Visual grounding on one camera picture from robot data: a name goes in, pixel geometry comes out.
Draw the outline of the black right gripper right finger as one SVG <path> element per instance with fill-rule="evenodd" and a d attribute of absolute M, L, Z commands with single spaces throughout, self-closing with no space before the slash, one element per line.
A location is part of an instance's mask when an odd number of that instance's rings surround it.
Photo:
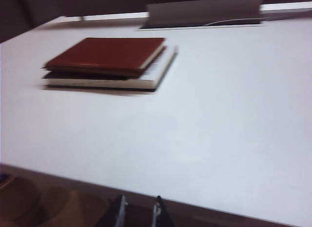
<path fill-rule="evenodd" d="M 175 224 L 168 212 L 163 199 L 157 196 L 153 206 L 153 227 L 174 227 Z"/>

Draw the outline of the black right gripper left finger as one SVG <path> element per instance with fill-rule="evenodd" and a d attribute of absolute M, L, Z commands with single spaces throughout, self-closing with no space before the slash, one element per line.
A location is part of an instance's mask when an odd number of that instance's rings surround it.
<path fill-rule="evenodd" d="M 96 227 L 123 227 L 126 205 L 125 196 L 119 195 L 96 223 Z"/>

